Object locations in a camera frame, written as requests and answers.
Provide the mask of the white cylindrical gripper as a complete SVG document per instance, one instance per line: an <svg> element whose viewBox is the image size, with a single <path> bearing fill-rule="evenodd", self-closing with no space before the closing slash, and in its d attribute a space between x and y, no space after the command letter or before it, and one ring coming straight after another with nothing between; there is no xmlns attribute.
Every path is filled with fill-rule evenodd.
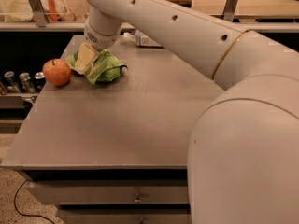
<svg viewBox="0 0 299 224"><path fill-rule="evenodd" d="M78 50L75 70L84 75L98 58L98 49L107 49L113 46L121 33L122 21L104 14L94 7L85 21L84 35L89 42L82 43Z"/></svg>

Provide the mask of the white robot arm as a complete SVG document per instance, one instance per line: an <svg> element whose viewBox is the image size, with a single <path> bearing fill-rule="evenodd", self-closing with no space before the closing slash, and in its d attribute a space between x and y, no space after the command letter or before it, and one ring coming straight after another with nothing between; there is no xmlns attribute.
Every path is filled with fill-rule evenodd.
<svg viewBox="0 0 299 224"><path fill-rule="evenodd" d="M299 224L299 53L165 0L86 1L94 46L128 22L220 89L189 142L192 224Z"/></svg>

